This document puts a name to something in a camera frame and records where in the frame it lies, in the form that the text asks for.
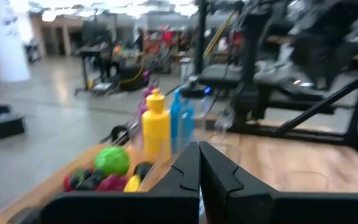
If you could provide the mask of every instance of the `yellow bottle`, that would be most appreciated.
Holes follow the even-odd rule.
[[[154,89],[146,98],[148,111],[142,115],[144,152],[150,162],[167,161],[171,153],[171,117],[165,109],[165,96]]]

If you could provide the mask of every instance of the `floor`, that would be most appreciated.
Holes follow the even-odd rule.
[[[49,58],[30,67],[32,77],[21,83],[0,83],[0,103],[10,104],[25,116],[26,134],[0,141],[0,208],[41,183],[60,167],[97,144],[117,124],[131,119],[140,92],[92,97],[73,92],[81,85],[80,61]],[[343,79],[339,86],[348,80]],[[168,92],[180,83],[178,75],[162,76],[160,88]],[[166,104],[173,96],[167,96]],[[213,111],[225,103],[218,102]],[[288,120],[299,112],[268,110],[268,119]],[[343,131],[349,111],[318,115],[307,123]]]

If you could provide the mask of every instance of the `black metal frame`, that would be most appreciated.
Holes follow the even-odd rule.
[[[204,36],[202,35],[205,30],[205,17],[206,17],[206,1],[199,0],[199,36],[198,36],[198,48],[195,54],[195,67],[196,73],[201,73],[203,68],[202,60],[202,47],[204,44]],[[347,130],[345,133],[333,133],[333,132],[323,132],[323,131],[311,131],[303,129],[294,129],[299,124],[303,123],[312,116],[324,111],[327,107],[331,106],[333,103],[337,102],[344,96],[358,89],[358,78],[348,85],[344,86],[337,92],[333,93],[330,96],[327,96],[324,100],[315,104],[310,109],[304,111],[301,115],[297,116],[293,120],[287,121],[279,127],[273,126],[263,126],[259,124],[247,124],[247,120],[242,119],[241,116],[237,116],[234,124],[231,128],[228,129],[232,133],[241,133],[241,134],[254,134],[258,136],[268,136],[273,138],[284,138],[284,139],[293,139],[299,141],[309,141],[309,142],[318,142],[318,143],[327,143],[333,145],[349,146],[353,147],[358,152],[358,99],[355,105],[353,114],[351,116],[350,122],[348,124]],[[208,120],[207,129],[214,129],[214,120]]]

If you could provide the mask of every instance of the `green ball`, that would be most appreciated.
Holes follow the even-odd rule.
[[[130,166],[128,153],[121,147],[107,147],[94,159],[94,168],[100,169],[107,177],[111,174],[125,175]]]

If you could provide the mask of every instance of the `concrete floor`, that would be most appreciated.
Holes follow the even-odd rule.
[[[0,141],[0,208],[41,183],[60,167],[97,144],[117,124],[132,118],[140,92],[124,96],[92,97],[73,92],[81,85],[80,61],[51,58],[31,66],[32,77],[21,83],[0,83],[0,103],[25,116],[23,136]],[[164,93],[179,84],[178,75],[162,76]],[[167,105],[173,96],[167,97]],[[218,102],[213,111],[225,105]],[[288,120],[293,111],[268,110],[268,119]],[[344,130],[349,112],[318,115],[308,123]]]

